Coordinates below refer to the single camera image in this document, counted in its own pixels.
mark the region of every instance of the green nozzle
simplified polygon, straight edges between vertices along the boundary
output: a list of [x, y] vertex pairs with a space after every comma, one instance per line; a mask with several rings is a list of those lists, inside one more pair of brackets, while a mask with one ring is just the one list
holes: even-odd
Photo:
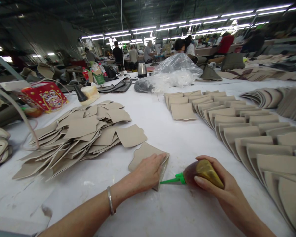
[[174, 183], [174, 182], [181, 182], [181, 184], [186, 184], [185, 179], [183, 177], [183, 173], [176, 174], [175, 179], [169, 179], [166, 181], [160, 182], [160, 184], [168, 184], [168, 183]]

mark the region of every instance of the white shirt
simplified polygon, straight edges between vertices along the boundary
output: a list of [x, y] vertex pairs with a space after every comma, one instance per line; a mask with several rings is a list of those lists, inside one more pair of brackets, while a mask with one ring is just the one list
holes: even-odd
[[192, 43], [187, 47], [186, 54], [195, 56], [195, 47]]
[[130, 58], [130, 60], [133, 62], [133, 63], [135, 63], [135, 62], [137, 62], [137, 58], [139, 57], [139, 55], [138, 55], [138, 53], [137, 53], [137, 50], [135, 50], [135, 49], [131, 49], [130, 51], [129, 51], [129, 58]]
[[152, 59], [152, 57], [150, 57], [149, 54], [150, 54], [150, 48], [147, 45], [146, 48], [145, 48], [145, 52], [144, 52], [144, 60], [145, 60], [145, 62], [147, 62], [148, 59]]

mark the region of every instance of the plastic bag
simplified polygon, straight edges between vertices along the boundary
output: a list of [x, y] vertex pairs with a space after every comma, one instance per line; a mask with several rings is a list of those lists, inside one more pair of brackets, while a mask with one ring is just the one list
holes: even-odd
[[194, 79], [201, 77], [203, 70], [200, 69], [185, 53], [176, 53], [162, 61], [151, 73], [155, 76], [160, 73], [173, 73], [175, 71], [189, 71]]
[[194, 76], [190, 71], [174, 71], [140, 79], [135, 82], [134, 89], [139, 93], [163, 93], [169, 87], [190, 86], [193, 81]]

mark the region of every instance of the black shirt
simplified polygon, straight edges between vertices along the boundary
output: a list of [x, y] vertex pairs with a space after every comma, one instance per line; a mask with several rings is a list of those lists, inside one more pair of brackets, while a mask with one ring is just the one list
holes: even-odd
[[250, 52], [259, 51], [264, 45], [264, 37], [261, 34], [253, 35], [245, 45]]
[[123, 61], [123, 50], [115, 47], [113, 49], [113, 55], [115, 57], [115, 62], [120, 63]]

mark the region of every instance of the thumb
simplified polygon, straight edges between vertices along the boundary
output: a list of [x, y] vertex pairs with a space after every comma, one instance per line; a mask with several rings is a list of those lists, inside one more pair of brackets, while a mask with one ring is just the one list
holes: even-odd
[[215, 186], [214, 184], [212, 184], [207, 179], [195, 176], [194, 180], [198, 186], [200, 186], [202, 189], [206, 190], [207, 192], [213, 194], [215, 197], [218, 198], [221, 196], [223, 190]]

